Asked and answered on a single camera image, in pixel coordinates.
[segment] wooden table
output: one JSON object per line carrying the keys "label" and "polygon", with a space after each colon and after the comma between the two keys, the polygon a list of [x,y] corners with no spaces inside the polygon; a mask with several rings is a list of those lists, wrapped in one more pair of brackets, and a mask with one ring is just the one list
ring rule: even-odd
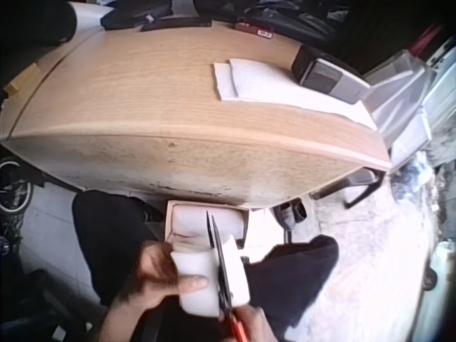
{"label": "wooden table", "polygon": [[38,62],[0,117],[3,145],[69,184],[268,207],[390,167],[379,134],[345,118],[218,98],[214,62],[290,68],[296,41],[219,23],[81,34]]}

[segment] person's right hand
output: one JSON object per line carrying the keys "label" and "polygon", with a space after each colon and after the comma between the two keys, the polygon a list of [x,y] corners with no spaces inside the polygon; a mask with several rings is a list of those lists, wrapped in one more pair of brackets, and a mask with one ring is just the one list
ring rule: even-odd
{"label": "person's right hand", "polygon": [[[261,308],[244,305],[235,308],[234,314],[242,322],[249,342],[277,342]],[[228,338],[224,342],[236,342],[236,339]]]}

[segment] red scissor handle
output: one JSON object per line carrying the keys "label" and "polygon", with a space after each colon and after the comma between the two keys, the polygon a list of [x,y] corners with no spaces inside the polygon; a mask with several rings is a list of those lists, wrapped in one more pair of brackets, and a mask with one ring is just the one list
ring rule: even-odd
{"label": "red scissor handle", "polygon": [[245,334],[242,322],[238,321],[234,315],[231,317],[231,332],[237,342],[249,342],[249,340],[247,340],[247,335]]}

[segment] floor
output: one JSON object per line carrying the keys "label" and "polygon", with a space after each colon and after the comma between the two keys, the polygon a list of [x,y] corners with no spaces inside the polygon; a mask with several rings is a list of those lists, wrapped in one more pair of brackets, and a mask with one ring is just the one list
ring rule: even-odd
{"label": "floor", "polygon": [[[287,331],[291,340],[404,341],[409,334],[433,241],[432,213],[422,206],[426,194],[418,207],[398,205],[386,182],[345,210],[343,201],[357,191],[343,190],[318,202],[304,198],[309,218],[296,228],[294,241],[331,235],[339,243],[340,259],[315,304]],[[74,196],[55,185],[35,187],[24,216],[20,255],[26,271],[46,269],[76,298],[98,308],[73,228]]]}

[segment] fingernail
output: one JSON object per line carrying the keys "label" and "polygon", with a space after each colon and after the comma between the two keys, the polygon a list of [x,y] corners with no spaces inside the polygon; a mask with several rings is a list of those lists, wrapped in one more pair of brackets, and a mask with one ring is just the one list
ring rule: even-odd
{"label": "fingernail", "polygon": [[209,281],[205,276],[196,276],[193,279],[193,285],[195,287],[206,287],[208,285]]}

